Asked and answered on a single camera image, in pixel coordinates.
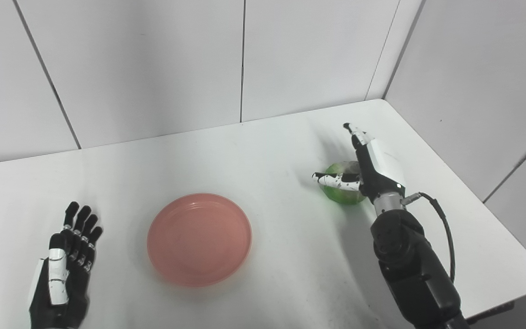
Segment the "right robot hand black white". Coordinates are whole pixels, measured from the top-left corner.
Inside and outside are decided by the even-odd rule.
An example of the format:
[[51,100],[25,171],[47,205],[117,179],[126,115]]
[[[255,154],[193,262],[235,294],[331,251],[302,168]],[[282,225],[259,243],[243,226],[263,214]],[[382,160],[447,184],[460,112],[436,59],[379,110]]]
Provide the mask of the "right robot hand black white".
[[351,135],[358,170],[349,173],[316,172],[312,175],[313,179],[321,186],[357,192],[371,202],[390,194],[405,198],[405,177],[396,156],[366,131],[349,122],[343,127]]

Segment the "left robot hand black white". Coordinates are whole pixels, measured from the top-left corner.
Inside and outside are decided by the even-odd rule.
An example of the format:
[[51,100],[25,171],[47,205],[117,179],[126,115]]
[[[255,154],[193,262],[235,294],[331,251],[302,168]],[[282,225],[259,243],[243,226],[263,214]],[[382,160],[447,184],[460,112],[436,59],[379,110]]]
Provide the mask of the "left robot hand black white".
[[104,229],[90,206],[71,202],[61,231],[36,271],[28,312],[32,329],[78,329],[89,307],[88,286],[96,244]]

